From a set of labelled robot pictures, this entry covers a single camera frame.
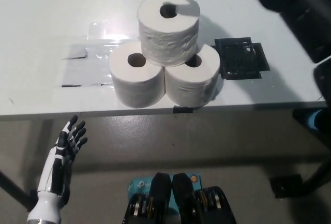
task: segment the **stacked toilet paper rolls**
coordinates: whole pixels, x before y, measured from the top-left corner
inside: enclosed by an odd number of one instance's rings
[[[218,52],[204,44],[188,62],[165,68],[165,91],[176,104],[196,108],[209,103],[216,90],[220,58]]]
[[[200,7],[194,0],[145,0],[138,10],[140,41],[122,44],[110,55],[118,99],[132,108],[157,103],[164,95],[197,108],[215,95],[218,52],[197,45]]]
[[[196,51],[200,7],[194,0],[145,0],[138,10],[142,54],[154,65],[178,66]]]
[[[145,59],[139,41],[114,49],[109,67],[116,95],[126,106],[148,107],[164,96],[164,69]]]

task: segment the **robotic hand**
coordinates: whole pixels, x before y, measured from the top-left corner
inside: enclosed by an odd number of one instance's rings
[[[70,197],[71,166],[76,154],[87,138],[85,122],[75,128],[77,122],[74,116],[63,128],[54,147],[50,150],[38,186],[38,202],[30,212],[27,224],[60,224],[60,209],[65,206]]]

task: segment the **floor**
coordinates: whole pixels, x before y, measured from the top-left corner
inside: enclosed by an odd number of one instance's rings
[[[0,170],[26,191],[37,186],[67,120],[0,122]],[[331,223],[331,184],[296,200],[273,197],[268,178],[309,177],[328,155],[290,110],[86,119],[63,223],[121,223],[127,186],[156,172],[195,172],[218,185],[238,224]],[[0,190],[0,223],[25,223],[25,209]]]

